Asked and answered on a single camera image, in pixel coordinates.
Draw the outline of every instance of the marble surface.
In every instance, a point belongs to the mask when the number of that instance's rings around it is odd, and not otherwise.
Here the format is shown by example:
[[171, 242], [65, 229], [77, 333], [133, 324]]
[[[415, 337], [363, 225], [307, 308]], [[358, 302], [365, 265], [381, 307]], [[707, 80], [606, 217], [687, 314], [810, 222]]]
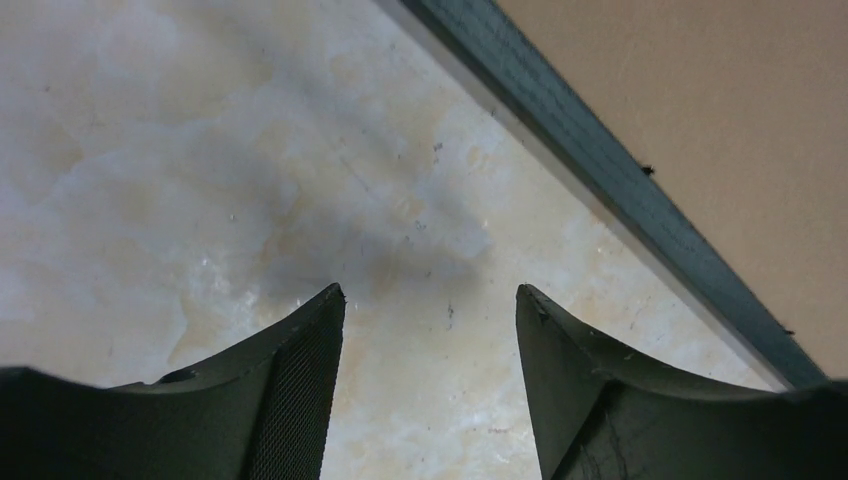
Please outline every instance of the marble surface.
[[338, 281], [328, 479], [539, 477], [524, 282], [661, 360], [770, 388], [399, 11], [0, 4], [0, 363], [154, 381]]

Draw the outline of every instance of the brown cardboard box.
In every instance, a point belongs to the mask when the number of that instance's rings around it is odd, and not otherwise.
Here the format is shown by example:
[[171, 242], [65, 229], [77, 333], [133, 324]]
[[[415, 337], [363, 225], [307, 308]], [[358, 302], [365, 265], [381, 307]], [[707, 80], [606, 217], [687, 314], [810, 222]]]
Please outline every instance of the brown cardboard box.
[[499, 4], [813, 360], [848, 377], [848, 2]]

